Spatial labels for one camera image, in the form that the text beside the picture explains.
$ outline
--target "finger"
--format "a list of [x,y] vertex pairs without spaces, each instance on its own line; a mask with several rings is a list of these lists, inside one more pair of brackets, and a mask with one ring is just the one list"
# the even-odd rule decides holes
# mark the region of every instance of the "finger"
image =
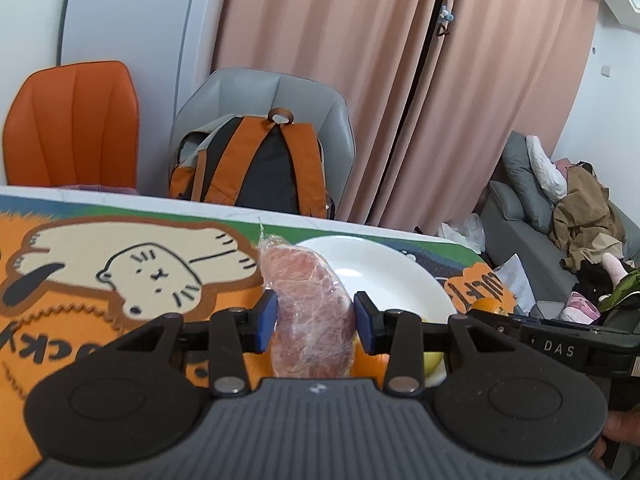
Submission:
[[616,442],[640,446],[640,411],[609,412],[602,434]]
[[604,441],[603,438],[601,438],[597,441],[595,447],[593,448],[593,451],[591,451],[591,456],[593,456],[594,459],[596,460],[600,460],[606,450],[607,450],[607,443]]

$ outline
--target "white plate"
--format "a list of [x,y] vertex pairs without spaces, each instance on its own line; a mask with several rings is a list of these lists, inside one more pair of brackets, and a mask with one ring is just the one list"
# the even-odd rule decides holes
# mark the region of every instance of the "white plate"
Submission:
[[[299,243],[320,254],[353,299],[364,290],[380,310],[401,308],[434,323],[446,323],[456,309],[442,286],[420,265],[385,245],[350,236],[323,236]],[[446,377],[441,362],[426,381]]]

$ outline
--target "backpack handle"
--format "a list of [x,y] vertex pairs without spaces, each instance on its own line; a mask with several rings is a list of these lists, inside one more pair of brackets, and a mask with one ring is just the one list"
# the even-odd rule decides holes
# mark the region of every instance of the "backpack handle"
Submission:
[[269,110],[269,115],[267,116],[267,119],[271,123],[274,123],[275,121],[273,120],[273,118],[276,115],[281,115],[283,117],[286,117],[287,122],[285,124],[291,124],[293,122],[293,114],[291,113],[290,110],[287,110],[286,108],[272,108],[271,110]]

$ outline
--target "sofa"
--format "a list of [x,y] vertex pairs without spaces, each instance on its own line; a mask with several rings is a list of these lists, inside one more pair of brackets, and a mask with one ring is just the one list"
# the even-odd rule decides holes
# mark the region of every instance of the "sofa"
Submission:
[[[553,206],[549,203],[547,207],[540,196],[536,196],[542,192],[536,186],[537,182],[530,181],[532,173],[527,173],[528,159],[522,155],[523,143],[524,138],[514,132],[502,153],[501,163],[508,184],[497,180],[489,183],[489,197],[480,215],[486,235],[486,253],[496,266],[517,254],[536,300],[564,303],[577,279],[560,266],[560,260],[566,255],[548,238],[548,215]],[[542,204],[545,209],[542,215],[532,207],[532,199]],[[633,260],[636,267],[640,267],[640,228],[615,205],[614,209],[625,228],[625,260]]]

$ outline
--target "pink curtain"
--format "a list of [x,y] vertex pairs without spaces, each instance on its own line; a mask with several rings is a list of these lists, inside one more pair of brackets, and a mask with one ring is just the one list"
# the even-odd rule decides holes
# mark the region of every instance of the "pink curtain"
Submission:
[[344,95],[356,162],[338,217],[364,222],[378,190],[435,0],[226,0],[213,68],[324,82]]
[[[474,208],[512,127],[551,150],[591,46],[599,0],[458,0],[433,78],[400,132],[369,222],[436,231]],[[370,204],[352,208],[363,218]]]

